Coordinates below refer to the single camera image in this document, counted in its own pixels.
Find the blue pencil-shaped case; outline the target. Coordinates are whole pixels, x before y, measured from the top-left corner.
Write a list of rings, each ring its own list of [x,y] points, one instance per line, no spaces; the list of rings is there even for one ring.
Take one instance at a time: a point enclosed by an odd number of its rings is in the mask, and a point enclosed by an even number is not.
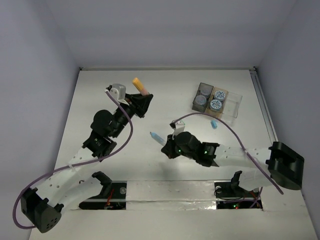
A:
[[[157,133],[155,132],[150,132],[150,136],[153,140],[155,140],[158,144],[160,144],[161,146],[165,146],[166,145],[166,140],[164,140],[161,136],[159,136]]]

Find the orange eraser cap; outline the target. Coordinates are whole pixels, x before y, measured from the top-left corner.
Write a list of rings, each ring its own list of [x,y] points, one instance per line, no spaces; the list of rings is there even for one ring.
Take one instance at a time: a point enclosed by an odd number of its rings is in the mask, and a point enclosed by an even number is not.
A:
[[[135,77],[132,80],[132,84],[136,87],[136,89],[138,91],[142,91],[144,89],[144,85],[142,84],[142,82],[137,77]]]

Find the small blue eraser cap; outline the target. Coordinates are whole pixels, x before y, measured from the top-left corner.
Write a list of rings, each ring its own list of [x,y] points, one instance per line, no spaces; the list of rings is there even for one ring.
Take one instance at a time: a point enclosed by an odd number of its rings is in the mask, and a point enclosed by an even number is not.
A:
[[[217,122],[215,120],[211,120],[211,126],[213,129],[216,129],[218,127]]]

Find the wooden bin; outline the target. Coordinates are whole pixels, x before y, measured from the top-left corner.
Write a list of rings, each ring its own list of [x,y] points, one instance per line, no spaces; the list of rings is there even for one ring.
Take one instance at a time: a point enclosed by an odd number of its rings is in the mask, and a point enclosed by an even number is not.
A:
[[[227,102],[229,92],[225,89],[214,87],[207,101],[205,113],[210,116],[221,118]]]

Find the clear plastic bin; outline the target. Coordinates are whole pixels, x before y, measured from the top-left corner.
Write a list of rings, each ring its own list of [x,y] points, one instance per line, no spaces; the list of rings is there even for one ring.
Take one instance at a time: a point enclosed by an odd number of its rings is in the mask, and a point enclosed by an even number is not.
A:
[[[235,123],[238,117],[239,107],[242,102],[242,98],[242,95],[230,91],[227,94],[227,97],[224,101],[224,108],[222,111],[221,119],[230,126],[232,126]]]

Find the orange pencil-shaped case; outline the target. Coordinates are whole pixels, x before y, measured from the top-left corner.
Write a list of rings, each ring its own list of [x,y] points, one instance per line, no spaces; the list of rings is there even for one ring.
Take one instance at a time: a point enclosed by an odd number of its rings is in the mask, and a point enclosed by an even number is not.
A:
[[[147,96],[150,94],[145,87],[140,88],[139,92],[142,96]]]

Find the dark grey plastic bin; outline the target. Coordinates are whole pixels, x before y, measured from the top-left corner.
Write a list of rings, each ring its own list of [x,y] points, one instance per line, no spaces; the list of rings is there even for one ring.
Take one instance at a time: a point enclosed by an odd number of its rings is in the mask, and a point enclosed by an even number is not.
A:
[[[201,82],[192,102],[192,110],[204,113],[208,107],[213,89],[212,85]]]

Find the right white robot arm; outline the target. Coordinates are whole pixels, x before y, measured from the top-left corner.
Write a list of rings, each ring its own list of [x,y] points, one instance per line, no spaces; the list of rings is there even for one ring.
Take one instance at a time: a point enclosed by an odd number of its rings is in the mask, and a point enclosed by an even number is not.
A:
[[[276,184],[289,190],[301,190],[305,159],[282,142],[267,148],[243,149],[219,143],[201,142],[190,132],[168,135],[161,152],[169,159],[179,156],[203,167],[249,168],[230,183],[235,196]]]

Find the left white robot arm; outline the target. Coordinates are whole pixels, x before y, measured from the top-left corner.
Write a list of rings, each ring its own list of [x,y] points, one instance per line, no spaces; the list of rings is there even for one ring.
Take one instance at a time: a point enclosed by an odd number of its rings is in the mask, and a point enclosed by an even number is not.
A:
[[[130,126],[129,138],[133,135],[132,117],[144,118],[153,99],[152,94],[125,94],[123,97],[107,96],[117,109],[114,113],[106,109],[95,113],[90,125],[91,133],[78,152],[65,166],[36,178],[20,193],[14,206],[32,223],[33,229],[47,233],[60,221],[63,213],[94,196],[104,198],[112,191],[113,181],[95,166],[119,153],[128,143],[119,148],[113,140],[126,125]]]

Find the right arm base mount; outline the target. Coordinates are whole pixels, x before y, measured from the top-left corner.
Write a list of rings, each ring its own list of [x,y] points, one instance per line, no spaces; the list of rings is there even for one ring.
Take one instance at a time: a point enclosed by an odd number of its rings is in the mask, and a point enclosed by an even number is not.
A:
[[[214,183],[214,196],[218,210],[263,209],[261,201],[262,189],[245,190],[240,187],[242,171],[234,173],[230,181]]]

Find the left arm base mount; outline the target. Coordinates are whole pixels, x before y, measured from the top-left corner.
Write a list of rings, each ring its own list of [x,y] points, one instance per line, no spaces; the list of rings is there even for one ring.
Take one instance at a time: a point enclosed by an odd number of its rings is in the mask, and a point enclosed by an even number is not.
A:
[[[112,181],[103,172],[95,172],[93,178],[99,180],[100,193],[84,200],[79,204],[81,210],[125,210],[126,209],[126,181]]]

